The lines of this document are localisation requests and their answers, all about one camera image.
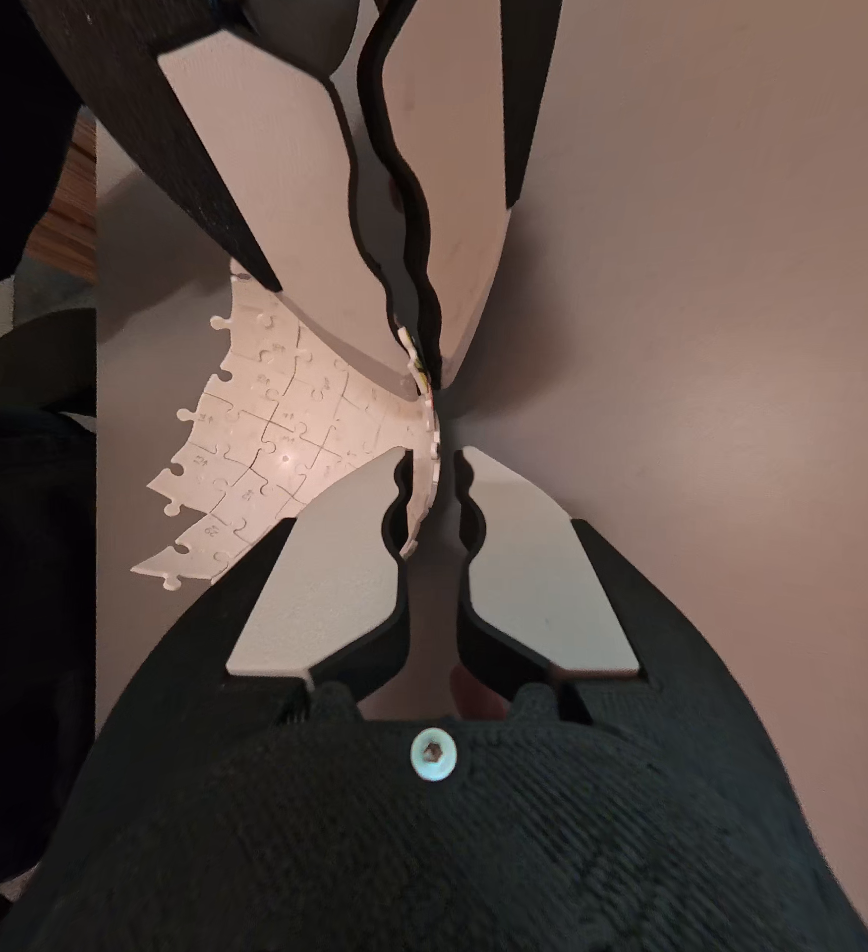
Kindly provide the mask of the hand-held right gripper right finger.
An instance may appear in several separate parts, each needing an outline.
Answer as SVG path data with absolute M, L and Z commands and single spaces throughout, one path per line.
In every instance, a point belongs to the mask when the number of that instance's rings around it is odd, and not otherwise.
M 505 701 L 527 684 L 624 681 L 641 673 L 567 511 L 474 446 L 454 456 L 466 550 L 461 663 Z

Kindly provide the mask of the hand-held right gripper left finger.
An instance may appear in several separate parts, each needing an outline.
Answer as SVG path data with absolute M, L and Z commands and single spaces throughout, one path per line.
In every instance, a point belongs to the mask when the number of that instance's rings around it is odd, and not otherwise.
M 226 671 L 343 684 L 356 702 L 399 673 L 410 649 L 406 566 L 413 453 L 387 450 L 297 517 Z

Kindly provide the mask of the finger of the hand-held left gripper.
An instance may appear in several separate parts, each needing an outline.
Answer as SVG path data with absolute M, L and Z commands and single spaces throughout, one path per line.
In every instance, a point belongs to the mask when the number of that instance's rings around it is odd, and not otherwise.
M 512 204 L 509 2 L 372 2 L 357 64 L 371 143 L 400 193 L 417 338 L 450 387 L 499 268 Z
M 178 41 L 158 66 L 275 275 L 276 296 L 391 393 L 418 393 L 390 284 L 357 220 L 358 160 L 329 75 L 244 27 Z

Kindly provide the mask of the partly built white puzzle ball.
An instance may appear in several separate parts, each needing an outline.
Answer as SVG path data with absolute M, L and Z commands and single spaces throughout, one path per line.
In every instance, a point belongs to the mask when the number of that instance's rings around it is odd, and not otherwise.
M 345 362 L 274 292 L 231 261 L 231 309 L 221 369 L 192 411 L 190 434 L 149 488 L 165 514 L 202 516 L 171 545 L 134 565 L 175 591 L 186 579 L 213 582 L 280 521 L 394 447 L 413 453 L 407 540 L 417 545 L 440 480 L 440 422 L 433 399 L 402 398 Z

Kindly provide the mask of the white puzzle piece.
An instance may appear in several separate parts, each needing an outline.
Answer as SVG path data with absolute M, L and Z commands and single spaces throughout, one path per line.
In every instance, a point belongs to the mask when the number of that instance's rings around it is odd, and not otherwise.
M 398 326 L 397 338 L 407 353 L 408 370 L 414 378 L 419 395 L 426 401 L 432 400 L 433 388 L 427 368 L 420 356 L 416 342 L 409 329 L 404 326 Z

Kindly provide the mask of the person's right hand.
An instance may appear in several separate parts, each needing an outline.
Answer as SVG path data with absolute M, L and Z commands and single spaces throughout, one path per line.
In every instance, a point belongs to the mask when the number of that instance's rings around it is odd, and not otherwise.
M 507 717 L 508 703 L 497 692 L 482 684 L 463 664 L 453 666 L 449 687 L 459 719 L 500 721 Z

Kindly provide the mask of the black chair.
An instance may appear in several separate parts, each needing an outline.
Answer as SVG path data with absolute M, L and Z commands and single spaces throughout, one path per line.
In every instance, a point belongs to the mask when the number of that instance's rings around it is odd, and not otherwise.
M 97 312 L 35 318 L 0 338 L 0 408 L 97 415 Z

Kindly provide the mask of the person's dark clothing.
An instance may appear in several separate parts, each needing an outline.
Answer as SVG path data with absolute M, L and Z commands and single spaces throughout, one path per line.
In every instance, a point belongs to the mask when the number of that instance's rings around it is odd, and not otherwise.
M 96 437 L 0 408 L 0 884 L 47 849 L 95 693 Z

